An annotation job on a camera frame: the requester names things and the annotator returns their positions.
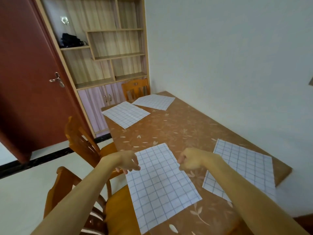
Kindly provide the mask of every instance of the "wooden chair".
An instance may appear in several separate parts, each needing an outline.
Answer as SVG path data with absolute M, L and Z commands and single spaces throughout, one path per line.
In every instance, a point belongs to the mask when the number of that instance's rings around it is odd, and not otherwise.
M 127 101 L 135 100 L 139 97 L 142 97 L 145 95 L 145 93 L 146 95 L 150 95 L 150 88 L 148 85 L 147 78 L 132 80 L 132 81 L 129 81 L 128 83 L 123 83 L 122 89 L 123 89 L 123 93 Z
M 72 190 L 73 185 L 81 182 L 78 176 L 65 167 L 59 167 L 57 174 L 57 179 L 47 195 L 44 218 Z M 102 211 L 96 207 L 92 208 L 81 235 L 90 235 L 91 233 L 86 233 L 88 231 L 105 235 L 141 234 L 128 186 L 124 186 L 107 201 L 99 195 L 97 202 Z
M 102 157 L 117 152 L 116 146 L 113 142 L 100 150 L 98 145 L 83 129 L 77 118 L 72 116 L 68 118 L 68 123 L 65 126 L 65 135 L 69 141 L 69 147 L 78 155 L 80 155 L 93 168 L 98 165 Z M 114 171 L 112 175 L 118 176 L 122 173 L 122 170 L 120 172 Z M 109 195 L 108 198 L 110 198 L 112 196 L 110 181 L 107 183 L 107 189 Z

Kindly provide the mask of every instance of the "cabinet door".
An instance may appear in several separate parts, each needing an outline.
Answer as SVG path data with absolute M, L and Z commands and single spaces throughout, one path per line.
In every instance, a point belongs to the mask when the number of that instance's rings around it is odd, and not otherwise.
M 115 104 L 126 101 L 125 96 L 123 94 L 123 89 L 122 89 L 123 83 L 126 83 L 126 81 L 116 82 L 116 83 L 108 84 L 105 86 L 110 105 L 115 105 Z
M 101 112 L 102 107 L 109 105 L 104 86 L 79 90 L 78 94 L 84 105 L 94 133 L 97 134 L 98 132 L 107 129 L 108 126 Z

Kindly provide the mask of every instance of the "grid paper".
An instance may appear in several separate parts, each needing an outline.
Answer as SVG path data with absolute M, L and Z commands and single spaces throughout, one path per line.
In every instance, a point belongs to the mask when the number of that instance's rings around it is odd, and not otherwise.
M 126 175 L 141 234 L 201 200 L 166 143 L 136 153 L 140 171 Z
M 129 102 L 122 102 L 108 110 L 102 112 L 105 116 L 113 120 L 124 129 L 138 122 L 150 113 Z
M 259 188 L 273 201 L 276 201 L 276 188 L 271 157 L 230 142 L 225 142 L 221 139 L 217 140 L 213 152 L 222 156 L 224 161 L 235 171 Z M 205 175 L 202 187 L 230 201 L 229 197 L 209 171 Z
M 133 104 L 138 106 L 146 106 L 158 110 L 167 110 L 173 100 L 175 100 L 175 97 L 152 94 L 139 97 L 133 102 Z

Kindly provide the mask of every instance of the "orange chair cushion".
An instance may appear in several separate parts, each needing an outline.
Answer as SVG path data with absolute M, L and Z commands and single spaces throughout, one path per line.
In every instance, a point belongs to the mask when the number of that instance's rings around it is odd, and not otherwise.
M 141 235 L 128 186 L 124 186 L 106 203 L 109 235 Z

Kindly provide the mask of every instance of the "tabletop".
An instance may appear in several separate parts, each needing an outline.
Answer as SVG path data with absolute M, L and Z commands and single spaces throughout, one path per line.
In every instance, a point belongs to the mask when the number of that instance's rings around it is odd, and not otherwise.
M 158 94 L 175 97 L 167 91 Z M 178 158 L 187 147 L 213 152 L 217 139 L 222 139 L 271 156 L 177 97 L 166 111 L 138 107 L 151 114 L 127 129 L 123 129 L 105 117 L 116 148 L 120 151 L 138 152 L 165 142 L 174 156 Z M 104 111 L 108 108 L 110 107 L 104 107 L 101 110 Z M 291 173 L 292 168 L 277 158 L 271 157 L 277 186 Z M 194 183 L 202 200 L 152 228 L 149 231 L 151 235 L 174 234 L 170 224 L 174 225 L 179 234 L 228 234 L 242 222 L 232 203 L 202 188 L 206 174 L 205 169 L 186 171 L 186 173 Z

